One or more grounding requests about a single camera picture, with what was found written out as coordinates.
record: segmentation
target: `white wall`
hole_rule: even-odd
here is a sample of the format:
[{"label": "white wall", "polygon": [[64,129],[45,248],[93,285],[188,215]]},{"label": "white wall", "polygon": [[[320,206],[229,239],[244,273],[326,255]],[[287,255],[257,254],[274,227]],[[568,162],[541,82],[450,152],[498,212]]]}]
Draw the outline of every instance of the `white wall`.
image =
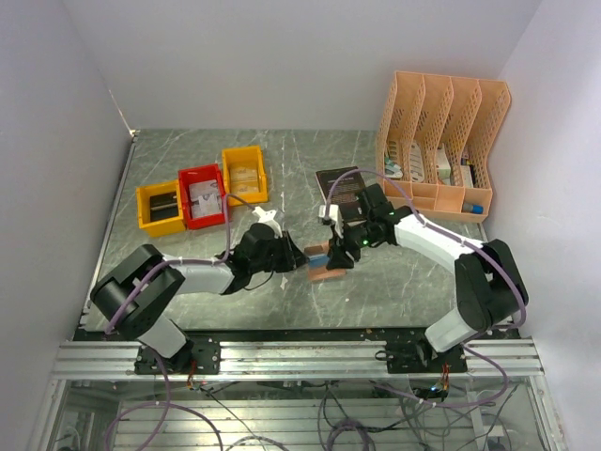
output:
[{"label": "white wall", "polygon": [[0,2],[0,448],[25,449],[130,141],[59,0]]},{"label": "white wall", "polygon": [[487,229],[512,247],[571,449],[599,449],[601,3],[544,0],[501,78]]},{"label": "white wall", "polygon": [[375,129],[394,70],[497,77],[540,0],[64,0],[133,128]]}]

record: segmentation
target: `table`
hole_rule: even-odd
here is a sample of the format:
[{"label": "table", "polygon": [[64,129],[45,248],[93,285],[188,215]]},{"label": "table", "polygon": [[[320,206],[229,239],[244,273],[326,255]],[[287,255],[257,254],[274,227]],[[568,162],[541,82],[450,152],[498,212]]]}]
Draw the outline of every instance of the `table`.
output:
[{"label": "table", "polygon": [[[225,244],[224,225],[151,239],[137,225],[137,186],[177,178],[177,171],[221,162],[222,148],[259,145],[269,177],[270,201],[264,209],[285,213],[284,227],[300,249],[325,241],[330,230],[317,221],[323,203],[316,170],[357,165],[373,168],[374,132],[141,130],[132,147],[116,214],[100,257],[99,278],[136,247],[151,242],[172,256],[210,257]],[[364,176],[369,184],[375,178]],[[236,243],[254,221],[245,207],[233,209]],[[481,239],[478,225],[437,221],[442,226]],[[256,274],[249,287],[269,275]],[[410,249],[381,246],[367,249],[362,261],[341,279],[312,284],[306,267],[274,274],[253,291],[229,296],[197,293],[177,296],[166,315],[190,329],[304,329],[427,326],[455,304],[453,276]],[[96,306],[85,311],[85,329],[101,330],[105,319]]]}]

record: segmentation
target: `item in yellow bin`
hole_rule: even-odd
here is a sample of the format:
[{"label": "item in yellow bin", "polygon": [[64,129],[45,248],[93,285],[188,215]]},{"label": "item in yellow bin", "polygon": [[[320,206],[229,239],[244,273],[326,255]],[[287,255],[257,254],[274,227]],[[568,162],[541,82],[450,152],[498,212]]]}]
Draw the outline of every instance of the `item in yellow bin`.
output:
[{"label": "item in yellow bin", "polygon": [[177,180],[139,186],[138,226],[153,238],[186,230]]},{"label": "item in yellow bin", "polygon": [[[259,146],[225,148],[222,159],[223,186],[227,193],[252,204],[268,201],[267,175]],[[236,199],[230,198],[228,202],[230,206],[240,205]]]}]

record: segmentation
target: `storage bin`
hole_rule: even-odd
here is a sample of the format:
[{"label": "storage bin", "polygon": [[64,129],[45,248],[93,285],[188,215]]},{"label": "storage bin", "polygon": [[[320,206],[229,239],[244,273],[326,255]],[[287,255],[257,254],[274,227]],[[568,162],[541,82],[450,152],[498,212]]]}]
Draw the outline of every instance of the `storage bin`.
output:
[{"label": "storage bin", "polygon": [[[398,184],[425,216],[482,222],[492,200],[488,154],[510,102],[509,89],[502,81],[396,72],[378,129],[378,171],[383,173],[388,153],[403,169]],[[421,149],[423,182],[411,180],[409,173],[413,142]],[[444,145],[451,166],[452,186],[438,180],[436,151],[440,145]],[[466,186],[461,175],[462,155],[473,165],[473,188]],[[380,183],[396,207],[407,204],[390,183]],[[463,212],[464,202],[482,206],[483,214]]]},{"label": "storage bin", "polygon": [[[224,148],[222,159],[223,186],[227,193],[235,194],[250,204],[268,201],[267,175],[259,146]],[[228,202],[230,206],[241,205],[231,197]]]},{"label": "storage bin", "polygon": [[[138,201],[138,226],[152,238],[186,230],[184,214],[181,206],[181,192],[177,180],[157,183],[156,185],[139,186],[135,190]],[[153,198],[174,196],[175,206],[152,207]]]},{"label": "storage bin", "polygon": [[223,186],[222,172],[219,170],[219,166],[217,164],[208,164],[206,166],[182,169],[178,172],[177,178],[179,180],[181,205],[183,208],[184,220],[186,221],[186,227],[189,229],[197,229],[215,226],[225,222],[225,215],[223,212],[210,214],[199,218],[193,218],[192,207],[194,199],[191,199],[190,197],[190,185],[201,181],[215,180],[217,183],[217,188],[219,189],[220,202],[223,202],[225,188]]}]

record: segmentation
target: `small box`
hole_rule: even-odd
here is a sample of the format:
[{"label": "small box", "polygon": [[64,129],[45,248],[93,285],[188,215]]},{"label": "small box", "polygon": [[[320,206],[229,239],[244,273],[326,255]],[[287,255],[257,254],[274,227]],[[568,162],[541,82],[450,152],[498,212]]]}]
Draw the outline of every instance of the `small box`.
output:
[{"label": "small box", "polygon": [[[224,148],[223,185],[227,193],[235,194],[250,204],[267,202],[267,175],[263,153],[259,146]],[[241,205],[237,199],[228,199],[230,206]]]},{"label": "small box", "polygon": [[204,187],[202,186],[203,182],[215,180],[219,194],[219,202],[223,202],[225,188],[223,186],[222,173],[217,164],[182,169],[178,173],[178,178],[184,219],[186,221],[186,226],[189,229],[215,226],[225,222],[225,215],[221,209],[216,211],[215,214],[208,214],[201,217],[194,217],[195,214],[193,214],[193,210],[196,210],[194,197],[205,192]]},{"label": "small box", "polygon": [[186,230],[177,180],[138,186],[138,226],[152,238]]}]

